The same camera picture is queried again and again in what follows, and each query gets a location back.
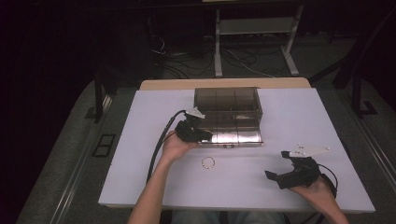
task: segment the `gray carpet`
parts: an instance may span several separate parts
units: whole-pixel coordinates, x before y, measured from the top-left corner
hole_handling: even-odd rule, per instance
[[[246,63],[251,63],[251,68],[261,73],[269,73],[276,77],[288,77],[288,69],[279,56],[279,43],[282,36],[271,36],[266,39],[265,46],[259,53],[246,58]],[[341,59],[349,51],[354,40],[334,40],[329,45],[327,35],[306,36],[297,39],[292,56],[301,72],[302,77],[310,77],[326,66]],[[242,40],[229,40],[234,46],[242,45]],[[225,46],[232,50],[239,58],[248,54],[233,50],[233,45]],[[249,52],[257,50],[245,48]],[[185,56],[183,61],[176,57],[168,65],[174,66],[191,78],[213,77],[213,63],[210,53],[206,57],[190,60]],[[243,68],[233,56],[229,55],[229,62],[223,62],[224,77],[263,77]],[[350,159],[366,188],[376,212],[372,214],[348,215],[351,223],[392,223],[396,215],[395,191],[389,184],[383,169],[373,156],[371,144],[367,141],[361,130],[361,120],[357,119],[350,111],[350,88],[337,91],[332,88],[332,78],[336,72],[313,84],[318,89],[320,98],[325,105],[332,123],[340,139],[346,144]],[[182,73],[165,69],[163,78],[176,78]],[[396,115],[389,106],[378,96],[369,83],[364,82],[362,100],[370,101],[377,115],[364,116],[364,125],[367,125],[381,148],[387,153],[389,159],[395,162],[396,156],[392,146],[395,146]],[[69,120],[64,125],[57,144],[37,180],[31,197],[25,205],[18,223],[125,223],[129,216],[128,209],[110,209],[97,203],[106,178],[108,167],[116,150],[118,140],[126,119],[129,107],[133,101],[135,89],[122,88],[111,96],[111,106],[99,123],[92,119],[85,119],[86,113],[94,103],[93,85],[81,94],[76,102],[75,109],[71,112]],[[115,134],[115,142],[106,158],[96,158],[91,153],[96,148],[102,134]],[[70,196],[66,201],[64,194]],[[65,204],[65,209],[58,204]],[[288,214],[291,223],[300,223],[309,214]]]

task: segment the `hand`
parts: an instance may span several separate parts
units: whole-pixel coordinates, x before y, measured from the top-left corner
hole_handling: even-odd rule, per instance
[[[300,194],[331,223],[348,223],[347,218],[332,196],[330,187],[322,177],[319,177],[309,187],[299,186],[290,188],[290,190]]]
[[[169,132],[165,136],[165,142],[163,143],[163,155],[161,159],[170,162],[176,161],[184,156],[187,151],[192,148],[198,147],[198,143],[186,143],[177,137],[176,132]]]

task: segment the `table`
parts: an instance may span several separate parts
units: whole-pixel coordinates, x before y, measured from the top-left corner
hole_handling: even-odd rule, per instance
[[[170,170],[163,206],[210,210],[311,211],[312,208],[300,196],[279,189],[277,183],[268,180],[264,173],[264,170],[278,174],[291,171],[290,160],[282,159],[280,151],[292,150],[298,143],[307,143],[331,148],[332,152],[317,155],[314,159],[336,173],[339,181],[337,202],[340,207],[351,213],[374,211],[317,91],[309,88],[303,78],[164,80],[163,86],[160,82],[147,81],[142,85],[142,90],[136,93],[99,204],[111,207],[135,205],[145,187],[156,142],[170,117],[180,109],[192,107],[192,88],[250,85],[269,88],[258,89],[263,110],[263,146],[197,148],[189,151]],[[170,83],[174,84],[172,87],[175,90],[168,90]],[[216,160],[215,167],[209,170],[201,165],[202,159],[208,156]],[[332,178],[326,171],[322,172]]]

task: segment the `dark background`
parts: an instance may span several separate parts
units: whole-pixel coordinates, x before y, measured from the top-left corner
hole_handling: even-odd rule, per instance
[[[1,2],[2,223],[14,223],[18,218],[70,110],[99,68],[105,70],[102,79],[110,93],[120,83],[138,87],[141,80],[161,77],[161,68],[154,65],[156,58],[150,52],[153,42],[149,34],[165,36],[171,43],[199,42],[201,35],[213,35],[210,10],[173,17],[157,12],[156,18],[167,20],[155,26],[148,26],[153,14],[147,11],[81,12],[82,6],[100,2]],[[393,1],[322,1],[308,5],[299,35],[370,33],[384,11],[389,10],[390,2]],[[285,11],[277,9],[271,13],[281,16]],[[243,14],[230,10],[228,16]],[[370,48],[360,71],[396,108],[394,16],[391,21]],[[177,29],[183,27],[181,22],[194,29]]]

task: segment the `white desk leg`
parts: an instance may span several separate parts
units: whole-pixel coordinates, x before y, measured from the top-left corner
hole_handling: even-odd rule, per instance
[[[294,60],[291,58],[290,50],[293,44],[294,37],[296,36],[298,24],[300,23],[301,14],[303,13],[304,6],[299,6],[297,12],[294,16],[293,23],[291,24],[288,44],[282,48],[283,57],[285,58],[286,64],[290,70],[290,73],[293,77],[297,77],[299,75],[296,65],[294,64]]]
[[[215,72],[216,72],[216,77],[222,77],[221,57],[220,57],[220,12],[219,12],[219,10],[216,11]]]

